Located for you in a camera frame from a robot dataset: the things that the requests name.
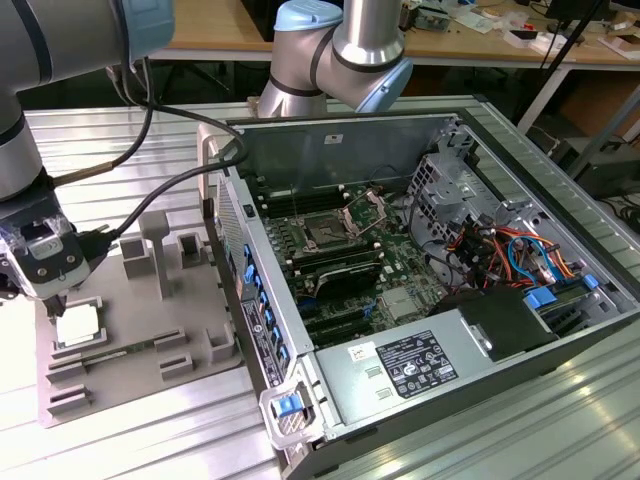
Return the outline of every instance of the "power supply label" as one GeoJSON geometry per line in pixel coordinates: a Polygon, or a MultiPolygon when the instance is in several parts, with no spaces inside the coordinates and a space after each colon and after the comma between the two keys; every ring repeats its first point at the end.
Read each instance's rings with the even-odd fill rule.
{"type": "Polygon", "coordinates": [[[411,398],[458,378],[430,330],[377,347],[376,352],[402,398],[411,398]]]}

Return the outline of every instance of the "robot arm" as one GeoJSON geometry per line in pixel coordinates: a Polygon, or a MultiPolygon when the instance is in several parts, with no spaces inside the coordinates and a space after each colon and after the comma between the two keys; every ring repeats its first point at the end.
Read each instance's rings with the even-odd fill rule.
{"type": "Polygon", "coordinates": [[[64,312],[64,292],[84,281],[111,243],[78,233],[53,192],[16,92],[141,58],[173,36],[171,0],[5,0],[0,6],[0,298],[18,293],[64,312]]]}
{"type": "Polygon", "coordinates": [[[402,0],[291,0],[278,10],[260,117],[317,115],[326,96],[358,113],[387,110],[413,69],[398,28],[402,0]]]}

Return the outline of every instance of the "slotted aluminum surface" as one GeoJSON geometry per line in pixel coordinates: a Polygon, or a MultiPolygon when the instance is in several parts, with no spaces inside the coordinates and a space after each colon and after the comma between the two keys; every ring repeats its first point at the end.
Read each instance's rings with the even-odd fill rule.
{"type": "MultiPolygon", "coordinates": [[[[490,105],[473,97],[412,98],[394,109],[454,107],[469,109],[640,275],[630,236],[614,231],[607,223],[613,220],[579,191],[563,189],[563,174],[543,168],[542,153],[516,135],[490,105]]],[[[346,111],[335,103],[330,109],[346,111]]],[[[247,115],[244,104],[193,110],[216,118],[247,115]]],[[[123,152],[137,135],[143,114],[92,109],[35,112],[27,118],[45,165],[56,175],[123,152]]],[[[145,193],[196,165],[195,131],[194,122],[155,114],[148,140],[130,162],[59,189],[68,216],[81,229],[118,225],[145,193]]],[[[226,138],[221,135],[218,144],[226,138]]],[[[481,165],[509,198],[522,195],[494,159],[485,156],[481,165]]],[[[173,234],[195,230],[204,238],[195,180],[170,190],[152,208],[169,211],[173,234]]],[[[0,477],[279,477],[245,368],[42,429],[36,423],[32,314],[14,307],[0,307],[0,328],[6,335],[0,349],[0,477]]],[[[638,391],[640,324],[554,373],[354,460],[327,478],[638,478],[638,391]]]]}

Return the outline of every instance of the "motherboard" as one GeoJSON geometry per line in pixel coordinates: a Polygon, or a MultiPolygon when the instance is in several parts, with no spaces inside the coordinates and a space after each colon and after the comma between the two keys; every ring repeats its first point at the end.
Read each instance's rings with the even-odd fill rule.
{"type": "Polygon", "coordinates": [[[446,294],[382,187],[270,196],[263,223],[317,347],[424,318],[446,294]]]}

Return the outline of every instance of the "desk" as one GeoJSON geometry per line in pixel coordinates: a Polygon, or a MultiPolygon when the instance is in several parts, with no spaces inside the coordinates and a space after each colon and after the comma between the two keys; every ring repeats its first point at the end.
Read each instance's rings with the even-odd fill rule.
{"type": "MultiPolygon", "coordinates": [[[[272,44],[262,40],[240,0],[175,0],[176,33],[169,47],[153,58],[203,61],[271,61],[272,44]]],[[[546,30],[549,22],[529,7],[507,0],[494,7],[521,10],[530,22],[546,30]]],[[[586,41],[567,55],[540,92],[518,127],[527,131],[571,70],[640,71],[640,62],[629,61],[598,42],[600,34],[588,33],[586,41]]],[[[497,31],[482,35],[453,22],[450,33],[411,31],[406,55],[416,65],[457,67],[539,68],[542,56],[530,49],[512,47],[497,31]]]]}

